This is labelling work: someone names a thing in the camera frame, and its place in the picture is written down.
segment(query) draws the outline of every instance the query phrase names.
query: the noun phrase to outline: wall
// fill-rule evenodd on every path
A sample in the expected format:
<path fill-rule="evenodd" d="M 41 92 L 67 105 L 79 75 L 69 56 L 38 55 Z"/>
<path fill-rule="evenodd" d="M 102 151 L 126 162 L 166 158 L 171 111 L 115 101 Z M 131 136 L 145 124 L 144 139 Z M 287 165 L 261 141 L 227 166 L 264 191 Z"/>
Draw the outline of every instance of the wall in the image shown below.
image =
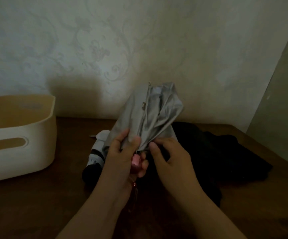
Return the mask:
<path fill-rule="evenodd" d="M 0 95 L 117 118 L 137 84 L 174 81 L 182 120 L 246 131 L 287 40 L 288 0 L 0 0 Z"/>
<path fill-rule="evenodd" d="M 247 134 L 288 160 L 288 44 Z"/>

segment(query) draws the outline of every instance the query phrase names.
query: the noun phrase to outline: wooden table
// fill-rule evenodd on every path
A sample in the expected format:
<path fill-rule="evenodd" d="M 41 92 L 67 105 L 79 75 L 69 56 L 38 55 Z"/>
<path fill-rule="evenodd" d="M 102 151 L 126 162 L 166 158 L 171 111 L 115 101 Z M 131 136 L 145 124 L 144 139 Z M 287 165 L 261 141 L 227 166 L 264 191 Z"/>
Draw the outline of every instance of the wooden table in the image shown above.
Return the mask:
<path fill-rule="evenodd" d="M 94 143 L 90 134 L 114 120 L 58 118 L 55 160 L 48 168 L 0 181 L 0 238 L 54 238 L 90 191 L 81 173 Z M 274 167 L 267 180 L 221 185 L 221 209 L 248 238 L 288 238 L 288 162 L 230 125 L 198 124 L 215 135 L 231 134 Z M 148 170 L 138 182 L 133 213 L 123 211 L 114 238 L 194 238 L 190 221 Z"/>

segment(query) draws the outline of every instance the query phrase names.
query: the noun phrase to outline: left hand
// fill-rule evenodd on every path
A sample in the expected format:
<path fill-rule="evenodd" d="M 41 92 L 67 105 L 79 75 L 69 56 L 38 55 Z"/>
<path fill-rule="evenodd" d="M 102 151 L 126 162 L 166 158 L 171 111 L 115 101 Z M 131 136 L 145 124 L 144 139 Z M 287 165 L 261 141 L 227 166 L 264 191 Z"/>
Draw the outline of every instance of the left hand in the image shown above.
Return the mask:
<path fill-rule="evenodd" d="M 130 175 L 131 158 L 139 147 L 141 138 L 136 136 L 130 145 L 120 152 L 121 142 L 129 131 L 130 129 L 126 129 L 112 141 L 101 176 L 96 185 L 97 190 L 105 190 L 102 192 L 112 197 L 114 207 L 119 211 L 124 208 L 130 197 L 133 181 L 137 177 L 143 177 L 148 167 L 146 154 L 142 152 L 142 170 L 138 174 Z"/>

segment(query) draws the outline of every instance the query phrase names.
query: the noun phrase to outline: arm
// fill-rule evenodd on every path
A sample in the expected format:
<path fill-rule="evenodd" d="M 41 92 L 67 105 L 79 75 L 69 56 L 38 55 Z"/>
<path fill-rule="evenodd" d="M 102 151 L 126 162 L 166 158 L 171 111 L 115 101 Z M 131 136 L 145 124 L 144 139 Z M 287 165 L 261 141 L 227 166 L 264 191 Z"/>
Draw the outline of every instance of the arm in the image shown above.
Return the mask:
<path fill-rule="evenodd" d="M 198 238 L 246 238 L 229 218 L 208 198 L 195 176 L 191 158 L 178 141 L 156 139 L 169 152 L 166 162 L 158 146 L 149 145 L 157 173 L 170 194 L 191 218 Z"/>
<path fill-rule="evenodd" d="M 142 170 L 137 175 L 130 175 L 131 158 L 141 140 L 135 137 L 130 146 L 120 152 L 121 142 L 128 132 L 129 129 L 125 130 L 112 141 L 92 194 L 57 239 L 112 237 L 118 216 L 130 197 L 132 181 L 143 177 L 148 167 L 145 153 L 142 153 Z"/>

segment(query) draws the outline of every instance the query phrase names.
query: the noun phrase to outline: white plastic basket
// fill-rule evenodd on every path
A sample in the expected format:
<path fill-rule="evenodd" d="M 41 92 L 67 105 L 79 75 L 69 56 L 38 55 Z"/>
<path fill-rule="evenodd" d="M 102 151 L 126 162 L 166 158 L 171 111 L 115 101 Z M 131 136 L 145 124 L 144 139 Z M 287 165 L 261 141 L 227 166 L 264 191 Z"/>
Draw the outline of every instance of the white plastic basket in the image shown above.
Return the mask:
<path fill-rule="evenodd" d="M 54 160 L 51 95 L 0 96 L 0 180 L 42 170 Z"/>

